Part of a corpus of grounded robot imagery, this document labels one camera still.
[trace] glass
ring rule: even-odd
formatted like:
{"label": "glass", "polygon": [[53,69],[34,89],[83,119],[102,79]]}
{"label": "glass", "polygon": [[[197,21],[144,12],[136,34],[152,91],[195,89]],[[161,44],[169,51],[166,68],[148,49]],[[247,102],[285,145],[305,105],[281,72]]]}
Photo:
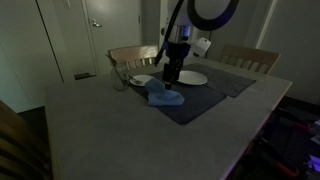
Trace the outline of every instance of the glass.
{"label": "glass", "polygon": [[126,63],[114,63],[111,69],[112,87],[117,91],[128,88],[128,67]]}

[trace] white plate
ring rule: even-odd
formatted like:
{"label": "white plate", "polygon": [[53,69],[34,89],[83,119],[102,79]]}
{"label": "white plate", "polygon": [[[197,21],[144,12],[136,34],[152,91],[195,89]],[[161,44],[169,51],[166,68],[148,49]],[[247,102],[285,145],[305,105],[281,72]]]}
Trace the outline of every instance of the white plate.
{"label": "white plate", "polygon": [[181,71],[178,82],[188,85],[202,85],[208,81],[207,77],[194,71]]}
{"label": "white plate", "polygon": [[149,75],[136,75],[133,76],[136,80],[142,81],[142,83],[137,84],[135,83],[132,79],[130,79],[130,83],[135,85],[135,86],[144,86],[146,84],[146,82],[148,82],[150,79],[152,79],[152,76]]}

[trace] wall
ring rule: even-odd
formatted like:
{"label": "wall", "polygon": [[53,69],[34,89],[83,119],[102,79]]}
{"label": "wall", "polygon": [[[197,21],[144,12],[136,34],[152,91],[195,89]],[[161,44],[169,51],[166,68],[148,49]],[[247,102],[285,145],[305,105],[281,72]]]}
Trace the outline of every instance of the wall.
{"label": "wall", "polygon": [[[225,44],[245,45],[256,5],[257,0],[239,1],[231,20],[222,28],[212,31],[210,38],[212,44],[207,53],[208,59],[218,60]],[[260,25],[254,26],[255,29],[260,29]],[[247,43],[247,46],[254,46],[254,44]]]}
{"label": "wall", "polygon": [[17,74],[0,44],[0,100],[16,112],[32,109]]}
{"label": "wall", "polygon": [[159,44],[160,0],[141,0],[141,29],[143,44]]}
{"label": "wall", "polygon": [[43,106],[62,77],[36,1],[2,1],[0,24],[0,98],[16,112]]}
{"label": "wall", "polygon": [[[161,28],[166,27],[168,20],[168,0],[161,0],[160,3],[160,30]],[[158,34],[159,37],[159,48],[162,46],[164,36],[162,34]]]}
{"label": "wall", "polygon": [[320,104],[320,1],[278,1],[261,48],[281,53],[271,75],[293,81],[287,95]]}

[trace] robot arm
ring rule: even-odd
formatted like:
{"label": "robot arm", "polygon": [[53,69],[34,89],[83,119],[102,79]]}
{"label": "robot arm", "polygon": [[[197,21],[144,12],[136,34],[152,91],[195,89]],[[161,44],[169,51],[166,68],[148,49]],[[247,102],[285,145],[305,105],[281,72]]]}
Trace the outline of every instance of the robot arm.
{"label": "robot arm", "polygon": [[[163,52],[166,51],[169,63],[165,64],[162,77],[166,89],[171,89],[172,82],[179,79],[183,60],[191,48],[187,42],[192,33],[192,26],[204,31],[213,31],[224,26],[234,14],[239,0],[199,0],[197,3],[195,0],[188,0],[187,3],[184,3],[184,0],[178,0],[178,3],[176,2],[177,0],[168,1],[171,18],[163,45],[155,60],[157,65]],[[209,46],[210,41],[201,38],[193,44],[192,48],[195,53],[202,55]]]}

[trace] blue cloth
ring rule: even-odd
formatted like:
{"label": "blue cloth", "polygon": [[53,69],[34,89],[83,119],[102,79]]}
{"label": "blue cloth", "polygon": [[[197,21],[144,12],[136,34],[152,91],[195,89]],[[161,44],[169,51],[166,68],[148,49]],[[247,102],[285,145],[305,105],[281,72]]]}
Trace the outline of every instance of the blue cloth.
{"label": "blue cloth", "polygon": [[180,93],[165,89],[164,84],[155,78],[146,82],[145,87],[149,92],[150,106],[177,106],[184,102],[184,97]]}

